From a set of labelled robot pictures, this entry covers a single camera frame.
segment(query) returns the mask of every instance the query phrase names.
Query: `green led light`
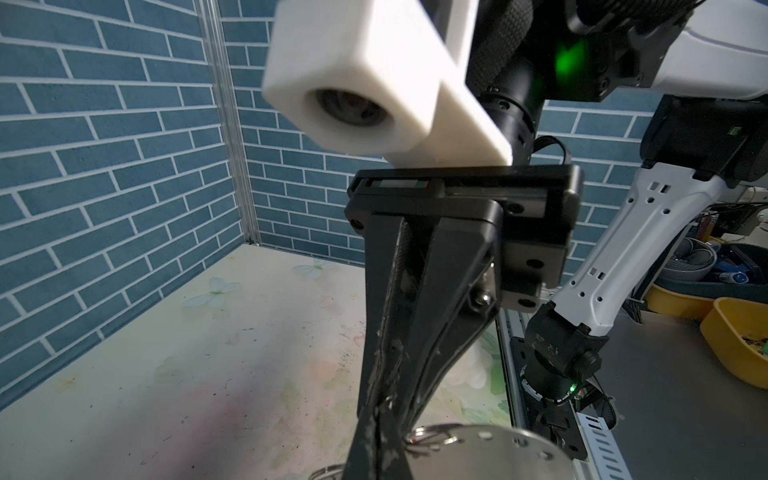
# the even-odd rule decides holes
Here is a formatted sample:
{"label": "green led light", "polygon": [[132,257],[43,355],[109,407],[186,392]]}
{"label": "green led light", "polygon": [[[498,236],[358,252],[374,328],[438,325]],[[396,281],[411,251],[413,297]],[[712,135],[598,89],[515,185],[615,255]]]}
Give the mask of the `green led light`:
{"label": "green led light", "polygon": [[558,83],[573,80],[584,71],[586,64],[587,54],[582,40],[570,48],[560,45],[554,59],[554,74],[558,78]]}

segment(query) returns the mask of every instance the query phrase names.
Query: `floral table surface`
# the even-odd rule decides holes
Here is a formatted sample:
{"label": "floral table surface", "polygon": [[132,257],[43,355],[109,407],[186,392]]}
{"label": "floral table surface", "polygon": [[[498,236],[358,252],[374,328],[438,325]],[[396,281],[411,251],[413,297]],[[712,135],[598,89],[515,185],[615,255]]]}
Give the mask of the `floral table surface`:
{"label": "floral table surface", "polygon": [[[358,267],[239,247],[0,412],[0,480],[288,480],[343,462],[364,279]],[[446,422],[509,425],[494,326],[419,420]]]}

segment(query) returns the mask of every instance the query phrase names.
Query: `camera lens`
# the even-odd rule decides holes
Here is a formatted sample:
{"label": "camera lens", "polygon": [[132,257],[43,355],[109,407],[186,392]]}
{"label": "camera lens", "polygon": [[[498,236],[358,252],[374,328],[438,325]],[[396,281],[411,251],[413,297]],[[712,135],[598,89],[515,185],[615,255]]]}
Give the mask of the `camera lens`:
{"label": "camera lens", "polygon": [[356,127],[373,127],[384,121],[386,110],[376,102],[344,90],[318,90],[317,101],[331,117]]}

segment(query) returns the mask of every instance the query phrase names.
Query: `blue brick wall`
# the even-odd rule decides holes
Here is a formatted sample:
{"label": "blue brick wall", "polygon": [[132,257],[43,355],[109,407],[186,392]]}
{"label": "blue brick wall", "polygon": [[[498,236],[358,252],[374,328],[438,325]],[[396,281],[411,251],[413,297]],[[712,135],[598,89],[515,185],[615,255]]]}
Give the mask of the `blue brick wall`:
{"label": "blue brick wall", "polygon": [[[323,150],[264,101],[260,81],[274,5],[274,0],[219,0],[262,241],[362,265],[362,238],[343,215],[346,187],[359,169],[388,164]],[[641,138],[659,100],[646,91],[619,90],[600,104],[545,105],[540,133],[562,139],[586,177],[563,281],[575,273],[626,197],[640,166]],[[548,147],[532,163],[559,162],[558,148]]]}
{"label": "blue brick wall", "polygon": [[191,0],[0,0],[0,409],[242,243]]}

